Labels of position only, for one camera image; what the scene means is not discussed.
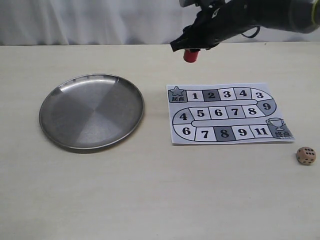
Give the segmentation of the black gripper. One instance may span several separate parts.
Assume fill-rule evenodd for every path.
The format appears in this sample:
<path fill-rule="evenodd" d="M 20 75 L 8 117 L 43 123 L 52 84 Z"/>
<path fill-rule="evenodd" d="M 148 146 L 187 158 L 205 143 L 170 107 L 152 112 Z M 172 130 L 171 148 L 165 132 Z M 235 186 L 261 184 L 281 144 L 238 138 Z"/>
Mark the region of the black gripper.
<path fill-rule="evenodd" d="M 250 0 L 198 0 L 201 11 L 192 25 L 169 45 L 179 50 L 211 49 L 234 36 L 252 39 L 260 32 L 253 20 L 253 3 Z"/>

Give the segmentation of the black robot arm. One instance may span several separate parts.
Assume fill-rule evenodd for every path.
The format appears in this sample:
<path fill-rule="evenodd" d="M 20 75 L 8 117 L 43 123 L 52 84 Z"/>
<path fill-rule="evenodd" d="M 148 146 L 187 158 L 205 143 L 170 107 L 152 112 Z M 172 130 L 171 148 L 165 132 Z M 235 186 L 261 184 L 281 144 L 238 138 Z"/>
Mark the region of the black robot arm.
<path fill-rule="evenodd" d="M 174 52 L 209 50 L 254 28 L 309 34 L 320 27 L 318 0 L 181 0 L 180 5 L 200 11 L 170 42 Z"/>

